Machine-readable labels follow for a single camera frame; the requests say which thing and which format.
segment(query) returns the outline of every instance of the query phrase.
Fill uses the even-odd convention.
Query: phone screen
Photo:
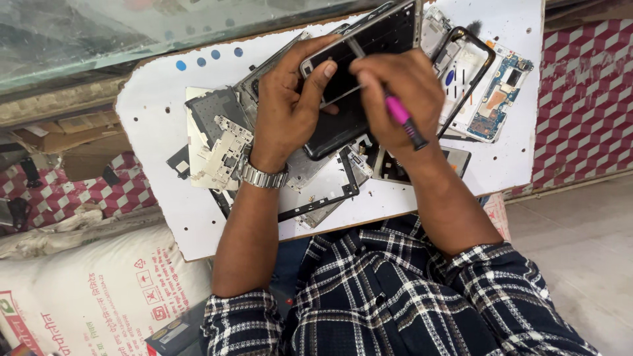
[[[418,35],[415,28],[415,11],[415,3],[413,3],[358,32],[354,38],[365,54],[406,52],[413,48],[413,42]],[[348,70],[350,63],[356,59],[356,55],[345,42],[340,42],[314,55],[310,60],[315,68],[328,59],[334,60],[339,68],[323,92],[326,103],[338,100],[358,88],[356,77]]]

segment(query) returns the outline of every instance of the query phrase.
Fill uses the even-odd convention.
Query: shirt sleeve
[[[203,353],[278,355],[282,318],[272,294],[254,289],[233,298],[211,295],[200,327]]]
[[[505,242],[455,256],[446,284],[483,317],[506,353],[598,355],[556,312],[538,267]]]

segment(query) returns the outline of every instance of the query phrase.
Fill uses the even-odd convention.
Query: white board
[[[443,146],[472,152],[464,181],[475,195],[529,183],[540,79],[542,2],[469,0],[455,6],[454,1],[438,0],[435,5],[455,24],[465,26],[474,20],[482,21],[482,38],[499,36],[500,44],[534,63],[535,70],[523,83],[498,142],[441,142]],[[342,22],[305,29],[319,36]],[[235,84],[249,73],[250,65],[263,63],[302,30],[157,58],[136,69],[119,94],[116,112],[186,260],[214,255],[226,220],[208,190],[192,187],[188,180],[179,179],[165,163],[188,142],[185,88],[212,89]],[[206,65],[199,66],[198,58],[203,58]],[[185,70],[177,68],[177,65],[182,66],[179,61],[186,65]],[[370,179],[360,190],[359,196],[346,200],[314,230],[301,227],[294,219],[280,223],[279,238],[316,234],[417,208],[411,186]]]

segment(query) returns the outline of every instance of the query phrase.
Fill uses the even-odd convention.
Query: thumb
[[[385,92],[380,81],[368,70],[361,70],[356,78],[361,86],[360,98],[372,132],[389,132],[393,123],[387,114]]]
[[[312,73],[310,73],[303,84],[301,97],[299,98],[299,103],[297,104],[298,110],[318,112],[325,86],[330,81],[330,78],[332,78],[334,73],[336,73],[337,68],[338,66],[335,61],[328,60],[319,64]]]

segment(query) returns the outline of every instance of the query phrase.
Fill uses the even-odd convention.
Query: blue circuit board
[[[515,53],[508,54],[499,67],[488,90],[486,91],[479,109],[470,122],[468,132],[485,140],[494,140],[497,132],[506,119],[506,111],[512,106],[520,91],[516,86],[523,81],[523,77],[534,69],[531,61],[520,58]]]

